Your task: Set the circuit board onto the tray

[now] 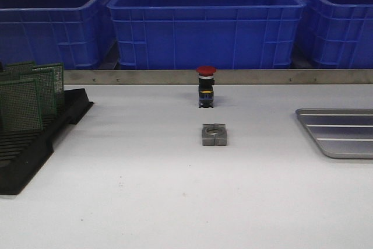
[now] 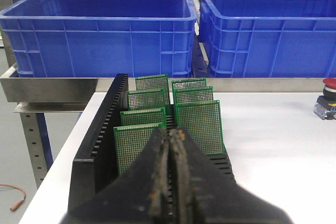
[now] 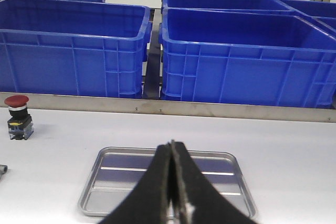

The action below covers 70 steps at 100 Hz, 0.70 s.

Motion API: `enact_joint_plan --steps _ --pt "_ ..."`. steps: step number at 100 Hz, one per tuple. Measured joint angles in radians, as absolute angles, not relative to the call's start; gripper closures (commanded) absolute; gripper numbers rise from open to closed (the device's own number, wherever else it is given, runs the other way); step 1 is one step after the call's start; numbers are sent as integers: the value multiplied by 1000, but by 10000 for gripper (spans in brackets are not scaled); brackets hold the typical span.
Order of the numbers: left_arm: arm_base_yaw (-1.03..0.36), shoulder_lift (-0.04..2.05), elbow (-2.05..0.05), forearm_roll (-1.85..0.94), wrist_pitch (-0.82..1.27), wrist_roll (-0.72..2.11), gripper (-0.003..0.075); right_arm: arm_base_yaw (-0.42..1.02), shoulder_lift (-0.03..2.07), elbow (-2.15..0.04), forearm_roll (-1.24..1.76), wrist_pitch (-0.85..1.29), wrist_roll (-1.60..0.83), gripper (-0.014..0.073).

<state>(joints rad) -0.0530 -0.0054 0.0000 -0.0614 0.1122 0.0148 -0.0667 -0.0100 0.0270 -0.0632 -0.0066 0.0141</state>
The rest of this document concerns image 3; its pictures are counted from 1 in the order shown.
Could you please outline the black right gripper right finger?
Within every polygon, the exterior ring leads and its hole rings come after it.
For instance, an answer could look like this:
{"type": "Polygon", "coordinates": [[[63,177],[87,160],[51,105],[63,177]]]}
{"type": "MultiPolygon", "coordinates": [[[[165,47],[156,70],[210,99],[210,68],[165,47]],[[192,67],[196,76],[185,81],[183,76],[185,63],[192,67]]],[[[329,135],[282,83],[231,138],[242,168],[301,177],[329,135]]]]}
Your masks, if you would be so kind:
{"type": "Polygon", "coordinates": [[[172,142],[175,219],[180,223],[254,223],[254,202],[237,159],[172,142]]]}

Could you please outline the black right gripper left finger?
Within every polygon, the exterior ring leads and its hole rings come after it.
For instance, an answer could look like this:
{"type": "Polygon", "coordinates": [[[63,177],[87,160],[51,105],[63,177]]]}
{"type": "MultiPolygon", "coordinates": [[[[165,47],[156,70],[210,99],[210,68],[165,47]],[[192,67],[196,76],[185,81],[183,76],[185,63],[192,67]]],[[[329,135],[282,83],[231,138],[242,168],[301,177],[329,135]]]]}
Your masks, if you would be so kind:
{"type": "Polygon", "coordinates": [[[167,223],[170,144],[159,145],[134,189],[100,223],[167,223]]]}

